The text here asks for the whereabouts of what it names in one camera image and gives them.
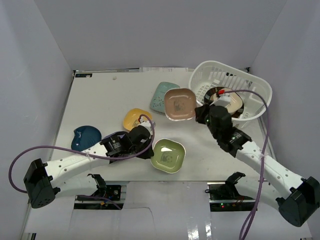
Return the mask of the green square panda plate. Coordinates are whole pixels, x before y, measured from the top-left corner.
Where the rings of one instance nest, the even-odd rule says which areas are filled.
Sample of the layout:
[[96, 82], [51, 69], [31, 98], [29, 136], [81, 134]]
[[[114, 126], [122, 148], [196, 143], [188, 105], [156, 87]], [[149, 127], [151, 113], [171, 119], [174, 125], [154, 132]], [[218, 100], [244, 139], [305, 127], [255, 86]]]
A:
[[185, 147], [174, 140], [162, 138], [153, 147], [154, 156], [151, 157], [151, 164], [157, 170], [168, 174], [177, 173], [186, 156]]

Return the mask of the brown square plate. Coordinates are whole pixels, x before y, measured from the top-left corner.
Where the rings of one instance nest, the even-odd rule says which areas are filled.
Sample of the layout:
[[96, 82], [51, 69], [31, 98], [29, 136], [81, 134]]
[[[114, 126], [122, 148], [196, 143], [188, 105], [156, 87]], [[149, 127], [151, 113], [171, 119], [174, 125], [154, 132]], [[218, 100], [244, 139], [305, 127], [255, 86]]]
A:
[[186, 121], [195, 117], [196, 95], [188, 88], [173, 88], [164, 95], [164, 111], [171, 121]]

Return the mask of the yellow square panda plate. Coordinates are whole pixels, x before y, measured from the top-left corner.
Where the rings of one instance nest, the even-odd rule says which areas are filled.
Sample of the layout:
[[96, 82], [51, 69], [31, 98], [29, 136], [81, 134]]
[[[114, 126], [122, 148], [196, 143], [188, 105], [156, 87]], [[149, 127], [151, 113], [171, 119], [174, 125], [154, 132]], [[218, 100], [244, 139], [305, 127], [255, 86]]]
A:
[[122, 125], [124, 129], [131, 131], [133, 128], [137, 127], [140, 124], [139, 117], [140, 115], [146, 115], [151, 120], [153, 119], [151, 113], [140, 108], [133, 108], [127, 112], [125, 115]]

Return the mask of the round black rimmed plate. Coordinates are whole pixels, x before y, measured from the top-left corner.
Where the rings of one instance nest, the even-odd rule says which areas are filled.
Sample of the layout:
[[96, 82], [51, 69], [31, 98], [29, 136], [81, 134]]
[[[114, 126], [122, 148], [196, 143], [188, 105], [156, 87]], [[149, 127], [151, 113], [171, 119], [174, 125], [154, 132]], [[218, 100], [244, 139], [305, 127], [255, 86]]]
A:
[[[219, 92], [219, 91], [231, 91], [230, 88], [226, 88], [226, 87], [221, 87], [221, 86], [218, 86], [218, 87], [213, 87], [211, 89], [209, 89], [205, 95], [204, 95], [204, 103], [205, 104], [212, 104], [213, 103], [213, 100], [216, 98], [216, 93]], [[244, 102], [243, 102], [243, 105], [242, 105], [242, 108], [240, 110], [238, 110], [237, 112], [235, 112], [234, 114], [231, 114], [231, 116], [233, 118], [239, 118], [240, 115], [243, 113], [244, 111]]]

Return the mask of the cream square panda plate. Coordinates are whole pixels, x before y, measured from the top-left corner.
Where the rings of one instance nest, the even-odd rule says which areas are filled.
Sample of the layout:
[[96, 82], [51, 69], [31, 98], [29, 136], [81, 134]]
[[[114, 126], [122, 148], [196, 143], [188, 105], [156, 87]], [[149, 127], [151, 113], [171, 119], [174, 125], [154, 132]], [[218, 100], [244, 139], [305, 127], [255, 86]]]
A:
[[228, 112], [233, 115], [240, 110], [243, 106], [242, 98], [235, 92], [229, 93], [231, 96], [231, 103], [227, 106]]

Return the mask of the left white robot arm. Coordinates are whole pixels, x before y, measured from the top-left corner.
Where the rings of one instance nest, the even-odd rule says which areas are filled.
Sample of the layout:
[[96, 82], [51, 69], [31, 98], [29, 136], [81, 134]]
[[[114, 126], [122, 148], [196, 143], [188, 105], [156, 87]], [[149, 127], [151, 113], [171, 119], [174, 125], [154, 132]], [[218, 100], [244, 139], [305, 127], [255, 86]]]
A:
[[113, 134], [68, 157], [48, 162], [40, 158], [32, 161], [23, 178], [31, 207], [39, 209], [55, 198], [65, 196], [76, 195], [82, 199], [96, 200], [110, 197], [107, 184], [100, 174], [89, 173], [84, 178], [77, 176], [110, 162], [131, 158], [150, 159], [154, 156], [153, 140], [153, 130], [139, 125], [130, 132]]

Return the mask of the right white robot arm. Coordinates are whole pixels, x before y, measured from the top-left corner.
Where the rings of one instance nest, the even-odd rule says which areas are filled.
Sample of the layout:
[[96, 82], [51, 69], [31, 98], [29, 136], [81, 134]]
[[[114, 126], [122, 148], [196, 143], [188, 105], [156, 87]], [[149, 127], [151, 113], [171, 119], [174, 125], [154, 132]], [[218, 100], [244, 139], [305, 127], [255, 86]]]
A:
[[195, 120], [208, 127], [218, 146], [235, 159], [250, 166], [270, 186], [264, 202], [275, 206], [291, 225], [301, 227], [320, 207], [320, 183], [314, 177], [304, 178], [265, 155], [250, 136], [232, 124], [223, 106], [203, 105], [195, 108]]

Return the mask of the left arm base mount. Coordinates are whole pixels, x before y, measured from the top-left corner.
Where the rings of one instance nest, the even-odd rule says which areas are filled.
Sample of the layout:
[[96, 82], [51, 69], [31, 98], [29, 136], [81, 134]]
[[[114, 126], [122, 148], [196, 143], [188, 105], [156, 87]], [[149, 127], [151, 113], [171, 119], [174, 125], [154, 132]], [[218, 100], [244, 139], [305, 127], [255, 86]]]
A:
[[91, 195], [77, 195], [76, 200], [80, 202], [100, 201], [100, 206], [110, 210], [121, 210], [123, 203], [116, 203], [121, 200], [122, 186], [120, 184], [107, 184], [99, 174], [88, 174], [89, 179], [96, 183], [97, 190]]

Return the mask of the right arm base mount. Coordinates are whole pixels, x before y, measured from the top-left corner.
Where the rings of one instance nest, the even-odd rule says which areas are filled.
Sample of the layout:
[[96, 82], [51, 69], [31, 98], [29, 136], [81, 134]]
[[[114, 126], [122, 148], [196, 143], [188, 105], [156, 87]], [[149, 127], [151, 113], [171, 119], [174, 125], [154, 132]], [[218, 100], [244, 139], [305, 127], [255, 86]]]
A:
[[235, 172], [221, 182], [208, 182], [204, 191], [209, 196], [210, 211], [213, 212], [250, 212], [255, 200], [249, 196], [240, 195], [238, 189], [241, 178], [246, 175]]

